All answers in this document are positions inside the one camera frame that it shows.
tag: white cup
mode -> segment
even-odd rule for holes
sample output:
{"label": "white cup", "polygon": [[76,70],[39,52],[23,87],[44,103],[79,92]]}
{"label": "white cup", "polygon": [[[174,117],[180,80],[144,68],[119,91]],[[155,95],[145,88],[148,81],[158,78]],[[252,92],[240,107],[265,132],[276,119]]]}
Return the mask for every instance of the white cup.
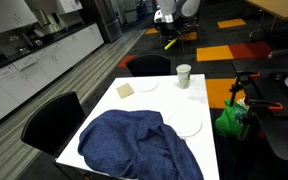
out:
{"label": "white cup", "polygon": [[181,64],[176,67],[179,85],[182,89],[190,86],[191,66],[188,64]]}

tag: white table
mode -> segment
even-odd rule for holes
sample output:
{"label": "white table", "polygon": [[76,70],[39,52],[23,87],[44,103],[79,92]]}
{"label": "white table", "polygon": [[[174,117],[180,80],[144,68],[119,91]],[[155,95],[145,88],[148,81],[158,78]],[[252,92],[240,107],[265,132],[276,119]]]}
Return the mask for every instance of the white table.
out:
{"label": "white table", "polygon": [[[156,82],[158,85],[151,91],[142,92],[143,84],[150,84],[147,82]],[[121,99],[116,88],[125,83],[129,83],[135,93]],[[187,89],[178,86],[177,76],[116,78],[56,163],[93,171],[86,165],[83,156],[77,152],[79,136],[94,118],[107,110],[159,111],[164,123],[168,124],[170,115],[183,108],[194,108],[196,113],[193,115],[202,120],[201,129],[195,135],[185,138],[186,143],[194,154],[204,179],[217,180],[219,173],[204,75],[191,75],[190,87]]]}

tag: kitchen counter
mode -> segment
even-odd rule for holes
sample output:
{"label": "kitchen counter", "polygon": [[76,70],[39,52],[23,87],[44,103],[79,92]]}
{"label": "kitchen counter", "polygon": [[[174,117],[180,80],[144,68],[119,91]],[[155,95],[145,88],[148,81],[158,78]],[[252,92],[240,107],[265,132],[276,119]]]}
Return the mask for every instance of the kitchen counter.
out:
{"label": "kitchen counter", "polygon": [[51,41],[46,42],[46,43],[44,42],[44,44],[42,46],[35,47],[34,49],[31,49],[30,52],[27,54],[23,55],[21,53],[17,53],[17,54],[10,56],[8,58],[5,57],[3,54],[1,54],[0,55],[0,68],[7,66],[7,65],[9,65],[9,64],[11,64],[17,60],[20,60],[20,59],[22,59],[22,58],[24,58],[30,54],[33,54],[33,53],[35,53],[35,52],[37,52],[37,51],[39,51],[39,50],[41,50],[47,46],[59,41],[59,40],[67,37],[67,36],[70,36],[70,35],[78,32],[78,31],[90,26],[90,25],[93,25],[94,23],[95,22],[87,23],[87,24],[78,23],[76,25],[72,25],[72,26],[68,27],[68,29],[62,30],[62,32],[59,35],[54,36],[54,38]]}

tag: black chair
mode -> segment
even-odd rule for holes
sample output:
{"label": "black chair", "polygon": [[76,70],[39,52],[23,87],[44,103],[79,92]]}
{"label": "black chair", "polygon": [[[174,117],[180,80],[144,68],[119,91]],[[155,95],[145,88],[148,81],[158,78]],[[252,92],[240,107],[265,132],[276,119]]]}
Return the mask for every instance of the black chair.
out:
{"label": "black chair", "polygon": [[171,75],[171,60],[158,54],[136,56],[126,66],[134,77]]}
{"label": "black chair", "polygon": [[[85,118],[76,93],[68,92],[38,108],[27,121],[21,139],[58,158]],[[70,179],[55,160],[54,165]]]}

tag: yellow object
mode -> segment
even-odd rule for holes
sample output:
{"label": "yellow object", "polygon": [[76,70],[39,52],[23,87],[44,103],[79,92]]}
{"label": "yellow object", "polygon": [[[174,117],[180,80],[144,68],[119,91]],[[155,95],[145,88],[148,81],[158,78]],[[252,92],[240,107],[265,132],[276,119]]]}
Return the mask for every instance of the yellow object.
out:
{"label": "yellow object", "polygon": [[174,43],[176,43],[178,38],[173,39],[173,41],[171,41],[170,43],[168,43],[168,45],[165,46],[164,50],[168,50],[168,48],[170,48]]}
{"label": "yellow object", "polygon": [[214,46],[196,49],[196,61],[234,59],[228,46]]}
{"label": "yellow object", "polygon": [[[235,83],[235,79],[206,79],[206,89],[208,103],[210,108],[224,109],[223,103],[226,99],[231,99],[232,93],[229,91],[231,85]],[[244,91],[239,91],[236,94],[235,100],[244,98]]]}
{"label": "yellow object", "polygon": [[145,34],[155,34],[155,33],[157,33],[155,28],[150,28],[145,32]]}
{"label": "yellow object", "polygon": [[130,86],[130,84],[126,83],[118,88],[116,88],[118,95],[120,95],[121,99],[134,94],[134,90]]}
{"label": "yellow object", "polygon": [[243,25],[246,25],[246,23],[243,21],[243,19],[232,19],[228,21],[218,22],[217,25],[220,29],[222,29],[222,28],[229,28],[229,27],[235,27],[235,26],[243,26]]}
{"label": "yellow object", "polygon": [[189,32],[180,37],[182,41],[193,41],[197,39],[197,32]]}

